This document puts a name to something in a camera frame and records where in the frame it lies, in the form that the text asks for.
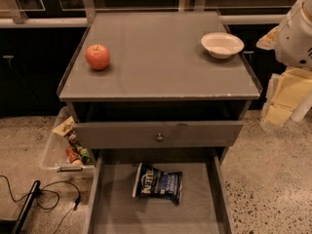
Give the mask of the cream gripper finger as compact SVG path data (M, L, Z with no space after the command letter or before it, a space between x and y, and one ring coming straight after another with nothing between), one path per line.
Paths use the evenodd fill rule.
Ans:
M288 67L269 80L260 126L265 131L275 131L289 120L299 123L311 107L312 71Z
M277 30L278 27L272 28L256 42L256 46L262 50L274 50L276 46Z

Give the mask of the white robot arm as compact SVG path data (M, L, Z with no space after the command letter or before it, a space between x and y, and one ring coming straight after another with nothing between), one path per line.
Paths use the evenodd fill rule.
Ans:
M276 61L286 66L269 80L260 126L269 131L289 119L299 123L312 106L312 0L297 0L256 46L273 50Z

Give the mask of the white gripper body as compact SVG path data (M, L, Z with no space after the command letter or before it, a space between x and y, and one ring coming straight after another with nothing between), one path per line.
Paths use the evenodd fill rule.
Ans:
M297 0L281 20L275 57L287 66L312 67L312 0Z

